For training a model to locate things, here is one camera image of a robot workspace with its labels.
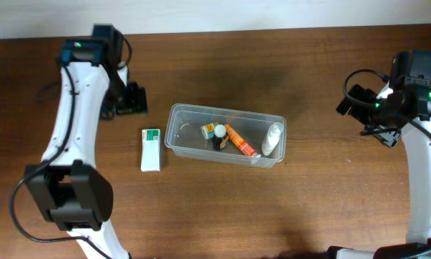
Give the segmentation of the white green medicine box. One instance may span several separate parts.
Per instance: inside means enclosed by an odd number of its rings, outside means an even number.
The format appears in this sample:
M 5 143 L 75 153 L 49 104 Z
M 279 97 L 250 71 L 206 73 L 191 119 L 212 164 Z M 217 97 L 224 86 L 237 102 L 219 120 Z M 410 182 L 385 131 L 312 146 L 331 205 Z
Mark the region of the white green medicine box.
M 142 130 L 142 172 L 160 171 L 160 130 Z

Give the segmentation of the small gold-lid jar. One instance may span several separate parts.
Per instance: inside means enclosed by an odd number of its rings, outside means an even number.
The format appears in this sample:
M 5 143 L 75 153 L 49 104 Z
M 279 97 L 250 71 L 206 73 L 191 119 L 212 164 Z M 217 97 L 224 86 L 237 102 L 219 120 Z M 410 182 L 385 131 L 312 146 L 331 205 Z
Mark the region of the small gold-lid jar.
M 214 136 L 215 127 L 218 125 L 217 122 L 212 122 L 201 126 L 201 133 L 205 140 L 212 139 Z

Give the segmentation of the white spray bottle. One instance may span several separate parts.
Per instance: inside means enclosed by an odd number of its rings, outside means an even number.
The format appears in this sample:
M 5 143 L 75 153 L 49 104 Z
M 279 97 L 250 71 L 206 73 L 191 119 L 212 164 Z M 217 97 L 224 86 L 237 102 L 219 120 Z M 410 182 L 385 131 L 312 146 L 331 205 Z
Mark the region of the white spray bottle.
M 283 130 L 284 125 L 279 122 L 275 122 L 269 127 L 261 147 L 264 156 L 268 156 L 273 152 L 281 138 Z

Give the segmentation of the dark bottle white cap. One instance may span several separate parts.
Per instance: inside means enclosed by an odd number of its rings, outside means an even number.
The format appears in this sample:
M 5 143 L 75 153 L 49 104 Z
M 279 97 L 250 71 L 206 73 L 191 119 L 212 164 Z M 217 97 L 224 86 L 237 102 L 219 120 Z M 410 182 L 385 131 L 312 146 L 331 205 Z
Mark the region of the dark bottle white cap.
M 218 124 L 214 128 L 214 136 L 212 138 L 213 148 L 217 151 L 223 150 L 229 140 L 229 135 L 223 124 Z

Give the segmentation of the orange tablet tube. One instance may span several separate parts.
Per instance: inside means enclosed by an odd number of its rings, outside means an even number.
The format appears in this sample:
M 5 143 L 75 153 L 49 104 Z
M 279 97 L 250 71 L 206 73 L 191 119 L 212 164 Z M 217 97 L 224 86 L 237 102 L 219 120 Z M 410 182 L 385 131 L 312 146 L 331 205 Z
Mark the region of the orange tablet tube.
M 246 156 L 259 158 L 258 154 L 233 128 L 231 125 L 226 124 L 225 129 L 227 131 L 230 141 Z

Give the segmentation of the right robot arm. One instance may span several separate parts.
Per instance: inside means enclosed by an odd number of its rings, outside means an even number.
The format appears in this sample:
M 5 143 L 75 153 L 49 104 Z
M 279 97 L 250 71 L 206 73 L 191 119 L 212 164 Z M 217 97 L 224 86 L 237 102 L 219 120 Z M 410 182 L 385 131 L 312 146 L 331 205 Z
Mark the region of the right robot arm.
M 431 84 L 386 86 L 375 94 L 355 85 L 337 110 L 361 121 L 365 135 L 392 147 L 402 141 L 409 169 L 410 213 L 406 242 L 373 252 L 330 247 L 330 258 L 431 258 Z

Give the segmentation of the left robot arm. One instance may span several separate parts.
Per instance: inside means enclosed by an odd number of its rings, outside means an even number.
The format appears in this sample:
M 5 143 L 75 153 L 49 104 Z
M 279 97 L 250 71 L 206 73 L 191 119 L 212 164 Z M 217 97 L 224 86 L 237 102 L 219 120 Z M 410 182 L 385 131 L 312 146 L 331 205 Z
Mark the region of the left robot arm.
M 67 236 L 41 238 L 41 243 L 75 240 L 87 258 L 129 258 L 111 221 L 112 185 L 97 170 L 95 142 L 99 121 L 145 114 L 145 89 L 129 80 L 118 38 L 67 40 L 59 57 L 61 89 L 55 126 L 38 165 L 26 167 L 18 188 L 26 186 L 43 219 Z

